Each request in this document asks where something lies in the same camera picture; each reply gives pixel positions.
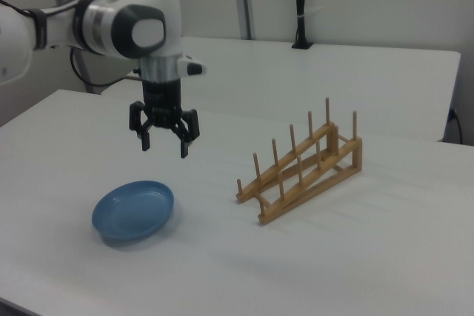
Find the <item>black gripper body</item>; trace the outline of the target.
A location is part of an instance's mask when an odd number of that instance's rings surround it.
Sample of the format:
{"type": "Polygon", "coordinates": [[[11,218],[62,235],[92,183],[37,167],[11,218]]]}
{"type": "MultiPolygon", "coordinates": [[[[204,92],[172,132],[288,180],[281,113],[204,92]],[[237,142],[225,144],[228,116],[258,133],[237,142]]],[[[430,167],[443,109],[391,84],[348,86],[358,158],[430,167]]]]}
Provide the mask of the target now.
{"type": "Polygon", "coordinates": [[[144,112],[154,127],[174,128],[181,121],[181,80],[142,83],[144,112]]]}

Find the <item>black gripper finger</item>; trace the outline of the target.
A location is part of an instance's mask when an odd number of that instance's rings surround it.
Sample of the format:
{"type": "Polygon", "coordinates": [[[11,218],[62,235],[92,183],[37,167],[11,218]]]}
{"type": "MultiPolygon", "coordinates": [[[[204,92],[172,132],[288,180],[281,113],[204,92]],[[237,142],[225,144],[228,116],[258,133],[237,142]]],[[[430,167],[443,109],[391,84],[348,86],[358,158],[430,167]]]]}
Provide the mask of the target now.
{"type": "Polygon", "coordinates": [[[135,101],[130,105],[129,129],[134,131],[141,140],[141,149],[147,151],[150,148],[149,129],[151,123],[149,120],[146,120],[144,123],[141,122],[141,114],[144,112],[144,109],[145,104],[140,101],[135,101]]]}
{"type": "Polygon", "coordinates": [[[179,112],[174,119],[171,130],[181,142],[181,158],[186,158],[190,145],[200,136],[197,110],[192,109],[179,112]]]}

